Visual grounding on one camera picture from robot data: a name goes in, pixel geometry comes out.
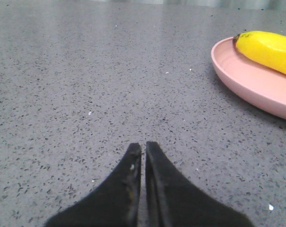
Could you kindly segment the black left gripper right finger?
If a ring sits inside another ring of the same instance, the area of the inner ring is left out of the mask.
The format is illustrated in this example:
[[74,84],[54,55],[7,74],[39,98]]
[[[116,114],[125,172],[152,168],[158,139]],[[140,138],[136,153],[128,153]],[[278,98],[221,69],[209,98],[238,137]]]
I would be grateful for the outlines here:
[[146,189],[152,227],[252,227],[242,213],[193,185],[157,142],[146,144]]

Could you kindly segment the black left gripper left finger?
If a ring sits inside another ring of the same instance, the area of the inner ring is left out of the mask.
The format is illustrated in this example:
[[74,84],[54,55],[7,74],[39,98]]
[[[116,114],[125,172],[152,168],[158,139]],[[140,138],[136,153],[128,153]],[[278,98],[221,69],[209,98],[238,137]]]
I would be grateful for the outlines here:
[[47,227],[135,227],[141,186],[141,146],[131,143],[109,176],[88,196],[54,215]]

